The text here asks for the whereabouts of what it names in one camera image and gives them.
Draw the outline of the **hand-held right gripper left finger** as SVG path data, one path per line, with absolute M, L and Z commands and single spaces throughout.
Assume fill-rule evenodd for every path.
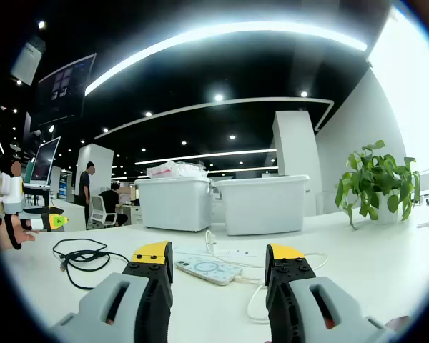
M 140 247 L 121 273 L 112 273 L 57 322 L 59 342 L 167 342 L 173 304 L 172 243 Z

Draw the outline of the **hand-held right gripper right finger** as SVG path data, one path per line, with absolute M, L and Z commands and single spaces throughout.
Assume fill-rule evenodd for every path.
M 265 286 L 273 342 L 390 342 L 395 335 L 334 281 L 316 276 L 295 248 L 267 245 Z

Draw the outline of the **person's left hand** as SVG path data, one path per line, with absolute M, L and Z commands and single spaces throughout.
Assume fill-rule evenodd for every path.
M 11 215 L 11 223 L 14 230 L 14 238 L 18 244 L 35 240 L 35 236 L 31 231 L 27 231 L 22 227 L 20 218 L 17 215 Z M 4 220 L 0 223 L 0 248 L 2 251 L 14 248 L 9 238 L 6 229 L 6 222 Z

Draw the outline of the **person's right hand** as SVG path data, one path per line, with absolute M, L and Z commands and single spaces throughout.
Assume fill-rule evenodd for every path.
M 410 316 L 401 316 L 394 319 L 391 319 L 385 324 L 385 326 L 394 332 L 400 332 L 405 329 L 410 323 Z

